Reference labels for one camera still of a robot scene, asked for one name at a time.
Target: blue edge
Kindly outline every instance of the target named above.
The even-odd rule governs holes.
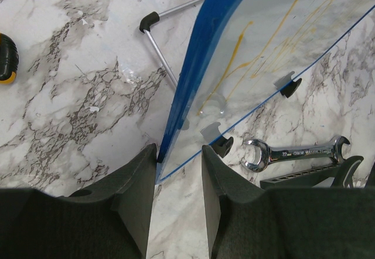
[[[227,25],[233,12],[239,6],[242,0],[205,0],[197,16],[190,43],[187,48],[185,61],[183,63],[182,72],[180,74],[178,86],[176,89],[175,97],[173,99],[171,111],[169,113],[164,138],[161,144],[161,148],[158,156],[158,167],[156,169],[156,184],[161,183],[165,179],[169,178],[173,173],[178,171],[181,167],[195,158],[201,151],[195,153],[183,164],[178,166],[168,175],[161,179],[163,170],[165,168],[165,159],[168,160],[169,150],[178,137],[180,129],[188,115],[190,107],[193,103],[194,97],[198,91],[200,83],[204,73],[210,63],[213,52],[219,42],[221,34],[225,26]],[[294,78],[296,79],[302,75],[305,71],[310,69],[316,62],[318,62],[332,47],[334,47],[349,31],[351,31],[367,14],[369,14],[375,5],[369,9],[354,25],[350,27],[330,48],[327,49],[319,58],[317,58],[310,66],[305,68]],[[279,90],[270,95],[266,100],[259,104],[252,111],[247,113],[243,118],[238,120],[230,128],[225,130],[222,134],[227,133],[237,124],[242,122],[250,114],[256,111],[269,99],[279,93]]]

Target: wrench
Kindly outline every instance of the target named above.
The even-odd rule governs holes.
[[[345,160],[342,156],[342,145],[350,145],[350,142],[344,136],[334,136],[323,145],[272,148],[260,139],[248,140],[246,144],[255,147],[255,160],[257,163],[245,161],[241,162],[242,165],[253,172],[261,172],[269,164],[296,159],[330,158],[336,163],[342,163]]]

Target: yellow and black tool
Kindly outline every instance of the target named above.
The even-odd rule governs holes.
[[[13,40],[0,33],[0,84],[12,83],[17,75],[18,52]]]

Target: metal rod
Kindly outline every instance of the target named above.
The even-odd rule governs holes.
[[[160,51],[158,45],[156,44],[155,39],[152,37],[151,32],[149,32],[148,30],[145,30],[145,33],[146,33],[147,37],[149,38],[152,46],[154,47],[154,49],[156,51],[156,54],[158,54],[158,57],[159,57],[160,61],[162,61],[164,69],[168,73],[168,75],[171,78],[171,81],[172,81],[172,83],[173,83],[173,85],[175,86],[175,89],[176,89],[178,82],[177,82],[177,79],[176,79],[175,75],[173,74],[173,72],[172,72],[171,68],[169,67],[167,61],[165,60],[162,52]]]
[[[203,0],[191,0],[191,1],[187,2],[187,3],[181,4],[181,5],[177,6],[177,7],[174,7],[172,9],[167,10],[167,11],[159,13],[159,17],[160,17],[160,19],[166,18],[170,14],[177,13],[178,11],[185,9],[188,6],[193,6],[193,5],[195,5],[195,4],[199,3],[199,2],[202,2],[202,1]]]

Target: white marble countertop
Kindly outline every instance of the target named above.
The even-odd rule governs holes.
[[[0,32],[17,44],[17,79],[0,86],[0,186],[69,195],[161,143],[173,90],[139,21],[189,0],[0,0]],[[198,8],[155,26],[178,76]],[[289,99],[276,95],[230,133],[226,164],[259,180],[320,165],[276,163],[261,173],[240,166],[250,137],[272,146],[321,143],[344,135],[344,156],[375,160],[375,15],[365,17]],[[208,258],[200,156],[155,187],[148,258]]]

